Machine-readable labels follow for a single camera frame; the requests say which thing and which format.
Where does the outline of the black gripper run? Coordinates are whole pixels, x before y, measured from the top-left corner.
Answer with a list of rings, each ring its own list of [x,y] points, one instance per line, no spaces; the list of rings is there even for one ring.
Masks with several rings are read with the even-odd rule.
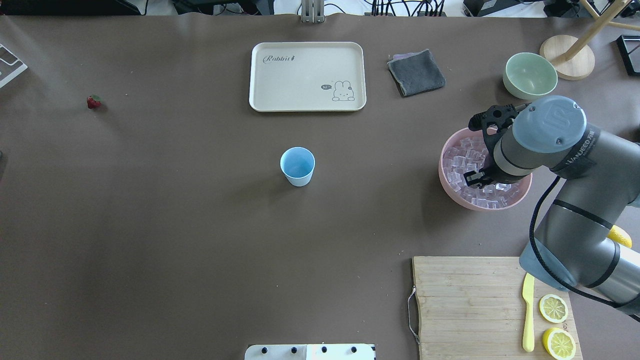
[[[467,171],[463,174],[464,182],[467,187],[484,188],[489,185],[498,183],[501,175],[501,169],[498,167],[485,167],[478,171]]]

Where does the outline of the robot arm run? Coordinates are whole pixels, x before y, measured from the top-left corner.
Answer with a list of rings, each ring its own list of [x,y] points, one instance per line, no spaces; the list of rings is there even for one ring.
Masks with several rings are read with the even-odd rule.
[[[588,123],[566,96],[492,105],[471,117],[488,160],[468,186],[516,183],[540,167],[555,180],[535,205],[519,264],[537,280],[639,319],[639,253],[608,237],[626,207],[639,206],[640,148]]]

